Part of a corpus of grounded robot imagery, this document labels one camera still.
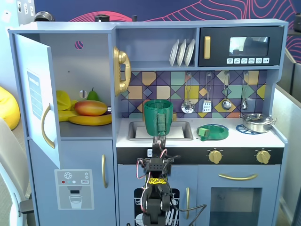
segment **yellow bean bag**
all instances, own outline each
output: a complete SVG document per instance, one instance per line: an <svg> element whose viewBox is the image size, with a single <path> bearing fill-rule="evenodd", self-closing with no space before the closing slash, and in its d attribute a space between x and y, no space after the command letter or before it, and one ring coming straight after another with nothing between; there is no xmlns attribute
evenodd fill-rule
<svg viewBox="0 0 301 226"><path fill-rule="evenodd" d="M13 95L0 86L0 118L10 129L16 128L20 120L20 109Z"/></svg>

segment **patterned wall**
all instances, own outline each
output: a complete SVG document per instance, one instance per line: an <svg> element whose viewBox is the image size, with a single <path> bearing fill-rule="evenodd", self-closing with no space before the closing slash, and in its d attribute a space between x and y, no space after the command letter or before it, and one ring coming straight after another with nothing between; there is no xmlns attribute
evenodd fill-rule
<svg viewBox="0 0 301 226"><path fill-rule="evenodd" d="M167 99L174 104L174 112L178 118L238 118L240 113L261 113L265 94L267 71L250 71L245 77L244 90L248 109L242 110L243 71L230 71L228 98L232 103L230 110L222 108L224 99L224 71L211 72L207 79L207 89L210 88L209 99L212 101L212 112L202 113L203 102L207 99L206 72L190 72L192 77L185 76L187 72L132 72L128 90L122 93L121 110L123 118L142 118L143 104L150 99ZM184 114L181 104L187 99L185 84L190 87L190 100L195 104L194 112Z"/></svg>
<svg viewBox="0 0 301 226"><path fill-rule="evenodd" d="M228 20L277 18L293 28L294 15L301 12L301 0L36 0L36 11L52 13L57 21L94 21L105 13L112 21ZM301 38L290 36L286 47L301 63Z"/></svg>

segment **sink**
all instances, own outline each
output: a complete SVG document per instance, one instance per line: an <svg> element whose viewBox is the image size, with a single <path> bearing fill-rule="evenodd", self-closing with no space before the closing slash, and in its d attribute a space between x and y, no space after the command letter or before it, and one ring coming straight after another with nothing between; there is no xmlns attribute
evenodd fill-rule
<svg viewBox="0 0 301 226"><path fill-rule="evenodd" d="M143 135L139 134L139 136L136 136L137 130L140 133L143 132ZM171 125L170 132L168 135L166 137L166 140L193 140L191 127L189 122L187 121L174 121ZM146 133L145 122L133 121L129 124L127 139L128 140L153 140L153 137Z"/></svg>

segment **chair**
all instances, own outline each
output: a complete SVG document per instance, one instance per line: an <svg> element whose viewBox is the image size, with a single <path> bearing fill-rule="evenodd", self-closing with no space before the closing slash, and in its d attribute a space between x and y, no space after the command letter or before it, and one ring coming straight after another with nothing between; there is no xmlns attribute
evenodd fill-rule
<svg viewBox="0 0 301 226"><path fill-rule="evenodd" d="M0 174L12 200L10 226L25 226L26 218L28 226L35 226L32 199L27 200L25 197L29 184L26 153L2 118L0 118Z"/></svg>

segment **microwave buttons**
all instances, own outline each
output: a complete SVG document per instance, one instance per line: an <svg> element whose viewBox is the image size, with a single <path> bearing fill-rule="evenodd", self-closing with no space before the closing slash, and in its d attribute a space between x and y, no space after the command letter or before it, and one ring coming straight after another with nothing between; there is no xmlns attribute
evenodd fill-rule
<svg viewBox="0 0 301 226"><path fill-rule="evenodd" d="M262 63L262 58L256 58L256 63L261 64Z"/></svg>
<svg viewBox="0 0 301 226"><path fill-rule="evenodd" d="M240 58L234 58L234 63L235 64L240 64Z"/></svg>
<svg viewBox="0 0 301 226"><path fill-rule="evenodd" d="M255 58L249 58L249 64L254 64L255 63Z"/></svg>
<svg viewBox="0 0 301 226"><path fill-rule="evenodd" d="M228 59L227 59L227 64L230 65L230 64L232 64L232 63L233 63L233 58L228 58Z"/></svg>
<svg viewBox="0 0 301 226"><path fill-rule="evenodd" d="M269 57L264 58L264 59L263 59L263 63L264 63L264 64L268 64L268 63L269 63Z"/></svg>
<svg viewBox="0 0 301 226"><path fill-rule="evenodd" d="M248 63L248 58L241 58L241 63L242 64L247 64Z"/></svg>

